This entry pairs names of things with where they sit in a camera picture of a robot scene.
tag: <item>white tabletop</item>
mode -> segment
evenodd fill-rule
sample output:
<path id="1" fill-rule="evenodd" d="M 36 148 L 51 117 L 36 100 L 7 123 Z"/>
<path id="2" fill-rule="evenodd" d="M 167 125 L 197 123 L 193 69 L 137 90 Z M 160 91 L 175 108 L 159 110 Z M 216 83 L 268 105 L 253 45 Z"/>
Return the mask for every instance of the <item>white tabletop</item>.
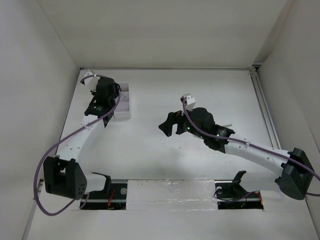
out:
<path id="1" fill-rule="evenodd" d="M 85 173 L 100 172 L 112 179 L 176 179 L 189 180 L 188 183 L 199 181 L 194 179 L 232 179 L 241 170 L 246 170 L 252 178 L 274 178 L 269 170 L 259 165 L 209 149 L 191 134 L 166 137 L 158 129 L 169 112 L 182 109 L 179 98 L 191 93 L 197 100 L 196 107 L 207 108 L 217 124 L 232 124 L 231 129 L 237 133 L 270 146 L 248 71 L 149 69 L 95 72 L 114 78 L 116 82 L 129 83 L 132 118 L 112 119 L 88 151 L 88 160 L 81 163 Z M 63 136 L 80 125 L 91 98 L 88 89 L 77 83 Z M 279 192 L 261 192 L 263 211 L 217 210 L 216 200 L 209 196 L 208 199 L 197 199 L 210 203 L 205 209 L 194 208 L 194 205 L 175 208 L 173 204 L 177 203 L 172 202 L 172 195 L 161 199 L 167 201 L 167 205 L 151 206 L 150 202 L 157 199 L 149 195 L 149 200 L 136 198 L 135 193 L 141 191 L 137 183 L 129 182 L 127 198 L 131 201 L 135 198 L 135 202 L 128 204 L 132 206 L 128 210 L 84 211 L 78 210 L 79 203 L 76 202 L 62 214 L 48 217 L 37 209 L 28 239 L 318 239 L 306 202 L 290 199 Z M 154 183 L 152 187 L 149 185 L 148 193 L 156 196 L 160 188 L 157 189 L 157 181 Z M 199 197 L 199 191 L 192 187 L 194 185 L 182 186 L 190 194 L 181 201 Z M 44 190 L 40 200 L 52 212 L 68 201 Z"/>

